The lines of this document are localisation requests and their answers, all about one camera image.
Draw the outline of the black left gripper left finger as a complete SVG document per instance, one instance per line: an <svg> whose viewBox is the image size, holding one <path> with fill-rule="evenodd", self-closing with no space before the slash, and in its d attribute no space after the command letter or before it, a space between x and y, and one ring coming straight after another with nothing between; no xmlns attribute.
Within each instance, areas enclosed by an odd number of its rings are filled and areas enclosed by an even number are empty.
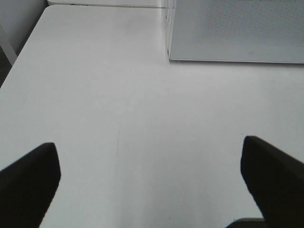
<svg viewBox="0 0 304 228"><path fill-rule="evenodd" d="M61 179L56 146L43 143L0 172L0 226L38 228Z"/></svg>

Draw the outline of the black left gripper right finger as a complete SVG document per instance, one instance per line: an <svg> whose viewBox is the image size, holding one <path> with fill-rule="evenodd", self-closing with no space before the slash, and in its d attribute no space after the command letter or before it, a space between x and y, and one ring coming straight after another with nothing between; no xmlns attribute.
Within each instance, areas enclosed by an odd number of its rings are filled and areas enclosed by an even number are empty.
<svg viewBox="0 0 304 228"><path fill-rule="evenodd" d="M241 175L270 228L304 226L304 164L256 137L243 142Z"/></svg>

